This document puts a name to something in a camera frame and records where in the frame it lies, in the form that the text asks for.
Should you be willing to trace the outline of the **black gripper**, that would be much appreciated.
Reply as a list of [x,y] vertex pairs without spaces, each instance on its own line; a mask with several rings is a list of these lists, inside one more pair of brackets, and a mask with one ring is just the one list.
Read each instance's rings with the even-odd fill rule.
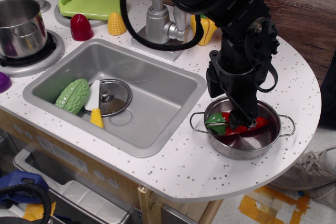
[[217,50],[212,50],[209,57],[206,80],[210,97],[226,94],[236,109],[230,112],[229,127],[236,130],[243,122],[245,127],[255,127],[259,117],[256,94],[266,80],[267,67],[261,63],[237,70],[230,67]]

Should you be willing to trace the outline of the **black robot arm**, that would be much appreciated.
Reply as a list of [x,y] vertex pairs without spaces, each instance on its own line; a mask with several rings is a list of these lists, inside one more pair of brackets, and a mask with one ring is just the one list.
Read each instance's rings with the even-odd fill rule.
[[206,73],[212,98],[226,94],[233,104],[229,126],[252,128],[259,116],[257,92],[267,74],[278,75],[271,64],[277,53],[278,30],[264,0],[172,0],[179,9],[204,15],[222,31],[220,51],[212,51]]

